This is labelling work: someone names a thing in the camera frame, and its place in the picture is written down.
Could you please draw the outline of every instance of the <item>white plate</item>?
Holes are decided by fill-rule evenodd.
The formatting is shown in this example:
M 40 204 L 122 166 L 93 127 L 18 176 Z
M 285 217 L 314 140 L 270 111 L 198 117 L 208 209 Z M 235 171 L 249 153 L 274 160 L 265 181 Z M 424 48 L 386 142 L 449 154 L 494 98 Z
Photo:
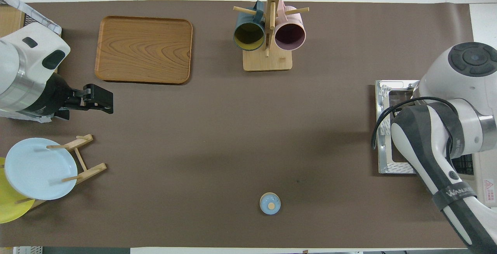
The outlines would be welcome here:
M 49 139 L 35 137 L 19 141 L 5 158 L 5 176 L 12 187 L 28 198 L 53 200 L 69 193 L 76 180 L 62 179 L 78 175 L 76 162 L 64 148 Z

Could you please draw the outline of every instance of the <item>yellow plate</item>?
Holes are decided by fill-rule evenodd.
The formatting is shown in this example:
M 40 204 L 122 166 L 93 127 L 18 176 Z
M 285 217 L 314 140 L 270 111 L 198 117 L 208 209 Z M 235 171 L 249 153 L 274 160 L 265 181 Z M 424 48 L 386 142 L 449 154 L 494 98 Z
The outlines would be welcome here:
M 5 164 L 5 158 L 0 157 L 0 165 Z M 0 224 L 7 223 L 23 216 L 33 206 L 34 200 L 20 204 L 16 201 L 26 199 L 26 196 L 19 194 L 7 181 L 5 172 L 0 169 Z

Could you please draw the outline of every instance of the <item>brown table mat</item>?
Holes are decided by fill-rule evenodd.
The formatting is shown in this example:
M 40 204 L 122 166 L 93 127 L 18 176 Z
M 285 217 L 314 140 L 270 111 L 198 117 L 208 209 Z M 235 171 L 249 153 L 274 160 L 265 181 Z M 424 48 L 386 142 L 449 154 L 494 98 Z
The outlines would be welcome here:
M 289 71 L 243 71 L 236 12 L 250 2 L 39 3 L 71 53 L 73 88 L 114 93 L 114 114 L 72 111 L 50 124 L 0 119 L 0 155 L 27 137 L 91 133 L 88 166 L 108 170 L 66 197 L 0 224 L 0 245 L 93 247 L 463 247 L 415 176 L 378 174 L 369 147 L 374 80 L 419 79 L 471 41 L 468 5 L 309 6 Z M 103 82 L 94 74 L 108 15 L 187 19 L 195 36 L 183 86 Z M 275 192 L 275 216 L 259 198 Z

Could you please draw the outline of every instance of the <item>light blue plate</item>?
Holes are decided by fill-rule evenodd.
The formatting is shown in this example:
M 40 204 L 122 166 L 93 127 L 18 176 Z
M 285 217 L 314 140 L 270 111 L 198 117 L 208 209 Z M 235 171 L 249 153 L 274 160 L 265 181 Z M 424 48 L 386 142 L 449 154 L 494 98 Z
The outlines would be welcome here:
M 275 193 L 266 193 L 262 195 L 259 201 L 262 212 L 267 215 L 276 214 L 281 208 L 281 201 Z
M 5 157 L 5 176 L 12 188 L 31 199 L 53 200 L 69 193 L 76 180 L 62 179 L 78 175 L 73 156 L 59 145 L 38 137 L 19 141 Z

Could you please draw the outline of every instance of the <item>wooden mug rack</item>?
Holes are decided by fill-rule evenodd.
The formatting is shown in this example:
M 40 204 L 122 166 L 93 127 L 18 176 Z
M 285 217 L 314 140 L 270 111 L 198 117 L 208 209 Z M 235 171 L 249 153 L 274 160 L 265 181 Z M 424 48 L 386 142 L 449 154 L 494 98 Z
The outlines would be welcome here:
M 265 45 L 254 51 L 243 51 L 243 70 L 270 71 L 289 70 L 292 68 L 292 52 L 283 50 L 275 44 L 275 22 L 279 0 L 266 0 Z M 255 15 L 256 11 L 234 6 L 233 10 Z M 309 8 L 285 11 L 285 15 L 308 12 Z

